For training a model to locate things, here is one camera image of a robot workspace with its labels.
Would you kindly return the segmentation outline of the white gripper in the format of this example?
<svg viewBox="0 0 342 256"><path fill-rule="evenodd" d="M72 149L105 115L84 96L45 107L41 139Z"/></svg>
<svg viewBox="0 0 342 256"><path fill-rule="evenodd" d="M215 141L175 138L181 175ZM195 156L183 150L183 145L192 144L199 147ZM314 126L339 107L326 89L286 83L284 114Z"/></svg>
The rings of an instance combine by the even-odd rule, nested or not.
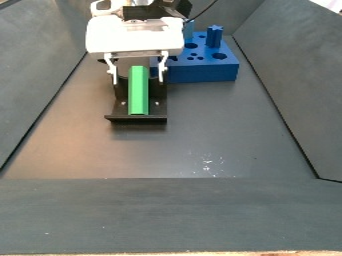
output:
<svg viewBox="0 0 342 256"><path fill-rule="evenodd" d="M184 47L183 20L173 17L123 21L115 15L93 17L87 24L85 49L95 59L108 65L112 84L117 84L116 58L111 53L160 52L157 79L164 83L165 62Z"/></svg>

